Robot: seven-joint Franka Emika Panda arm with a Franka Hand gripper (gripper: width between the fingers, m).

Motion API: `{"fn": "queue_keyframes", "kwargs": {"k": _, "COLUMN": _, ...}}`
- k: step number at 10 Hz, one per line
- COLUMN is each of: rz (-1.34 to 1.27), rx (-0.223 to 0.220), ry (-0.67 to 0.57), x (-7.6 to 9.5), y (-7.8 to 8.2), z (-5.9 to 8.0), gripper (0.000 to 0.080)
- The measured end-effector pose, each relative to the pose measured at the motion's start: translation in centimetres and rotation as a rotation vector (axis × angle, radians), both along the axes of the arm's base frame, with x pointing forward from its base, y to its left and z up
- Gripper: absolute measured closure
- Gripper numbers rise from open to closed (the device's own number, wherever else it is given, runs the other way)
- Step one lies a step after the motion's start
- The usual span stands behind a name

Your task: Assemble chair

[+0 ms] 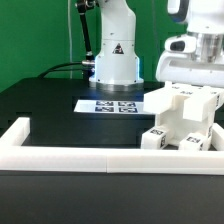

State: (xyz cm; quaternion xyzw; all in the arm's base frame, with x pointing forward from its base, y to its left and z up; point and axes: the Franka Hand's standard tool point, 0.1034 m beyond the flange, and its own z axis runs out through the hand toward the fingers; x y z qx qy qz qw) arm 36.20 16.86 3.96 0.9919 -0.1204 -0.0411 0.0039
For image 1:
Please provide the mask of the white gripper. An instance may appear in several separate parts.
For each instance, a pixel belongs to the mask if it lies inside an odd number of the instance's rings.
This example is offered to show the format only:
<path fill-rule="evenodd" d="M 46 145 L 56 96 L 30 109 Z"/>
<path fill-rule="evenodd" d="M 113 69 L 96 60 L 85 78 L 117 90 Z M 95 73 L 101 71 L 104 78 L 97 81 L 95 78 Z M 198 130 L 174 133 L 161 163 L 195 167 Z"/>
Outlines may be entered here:
<path fill-rule="evenodd" d="M 224 88 L 224 55 L 214 62 L 198 62 L 187 54 L 164 52 L 157 65 L 156 79 Z"/>

